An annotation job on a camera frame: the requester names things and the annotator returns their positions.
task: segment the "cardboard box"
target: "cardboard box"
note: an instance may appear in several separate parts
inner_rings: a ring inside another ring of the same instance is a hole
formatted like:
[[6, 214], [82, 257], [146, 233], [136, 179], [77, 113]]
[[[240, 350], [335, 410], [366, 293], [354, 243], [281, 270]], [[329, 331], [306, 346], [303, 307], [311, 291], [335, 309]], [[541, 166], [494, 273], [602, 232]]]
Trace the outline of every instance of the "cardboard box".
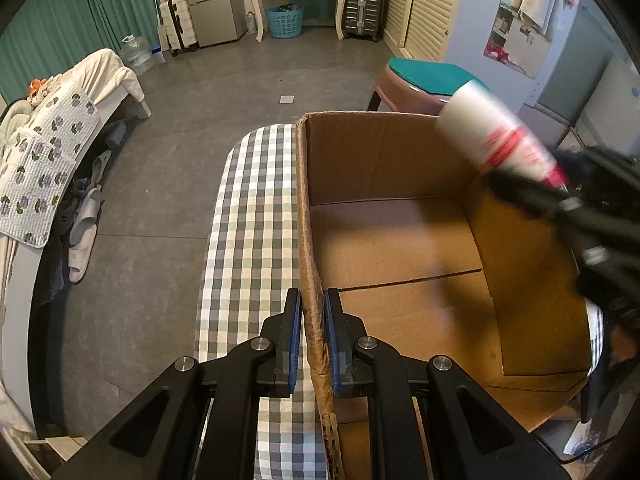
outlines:
[[578, 392], [590, 366], [570, 252], [551, 226], [499, 203], [434, 121], [298, 121], [305, 330], [332, 478], [366, 478], [367, 410], [334, 399], [323, 288], [340, 289], [345, 312], [401, 354], [452, 357], [527, 430]]

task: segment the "cabinet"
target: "cabinet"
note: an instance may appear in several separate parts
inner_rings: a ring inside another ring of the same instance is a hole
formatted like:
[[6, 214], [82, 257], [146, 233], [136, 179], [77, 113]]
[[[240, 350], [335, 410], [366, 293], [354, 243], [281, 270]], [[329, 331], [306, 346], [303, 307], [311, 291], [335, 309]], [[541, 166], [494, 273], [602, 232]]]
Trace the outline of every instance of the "cabinet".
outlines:
[[458, 0], [386, 0], [385, 32], [407, 57], [442, 60]]

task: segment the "blue basket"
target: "blue basket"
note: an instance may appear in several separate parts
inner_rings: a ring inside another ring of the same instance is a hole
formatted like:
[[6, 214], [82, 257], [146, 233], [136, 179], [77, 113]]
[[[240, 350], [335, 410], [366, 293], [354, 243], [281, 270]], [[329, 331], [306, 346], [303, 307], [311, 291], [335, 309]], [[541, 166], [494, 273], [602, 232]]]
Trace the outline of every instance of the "blue basket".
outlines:
[[267, 20], [269, 21], [271, 36], [278, 40], [299, 36], [302, 32], [302, 15], [304, 12], [304, 6], [299, 6], [296, 10], [278, 10], [278, 7], [267, 9]]

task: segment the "small can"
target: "small can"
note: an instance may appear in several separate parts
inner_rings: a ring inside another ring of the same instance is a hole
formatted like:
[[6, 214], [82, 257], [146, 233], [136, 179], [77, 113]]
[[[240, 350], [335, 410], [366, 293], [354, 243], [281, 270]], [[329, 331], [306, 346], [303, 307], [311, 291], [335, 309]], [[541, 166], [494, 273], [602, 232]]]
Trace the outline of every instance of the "small can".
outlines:
[[255, 14], [249, 11], [246, 15], [246, 28], [248, 32], [258, 32], [258, 27], [255, 21]]

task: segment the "white bottle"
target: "white bottle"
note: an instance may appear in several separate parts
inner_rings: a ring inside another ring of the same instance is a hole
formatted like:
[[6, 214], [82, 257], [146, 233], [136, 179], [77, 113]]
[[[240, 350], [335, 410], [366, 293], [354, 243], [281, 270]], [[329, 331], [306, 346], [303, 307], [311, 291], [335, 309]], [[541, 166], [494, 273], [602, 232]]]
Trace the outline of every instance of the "white bottle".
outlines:
[[475, 81], [451, 96], [436, 127], [480, 171], [501, 168], [554, 187], [566, 184], [557, 161], [542, 142]]
[[255, 14], [249, 11], [246, 16], [246, 28], [247, 32], [257, 32], [258, 27], [255, 23]]

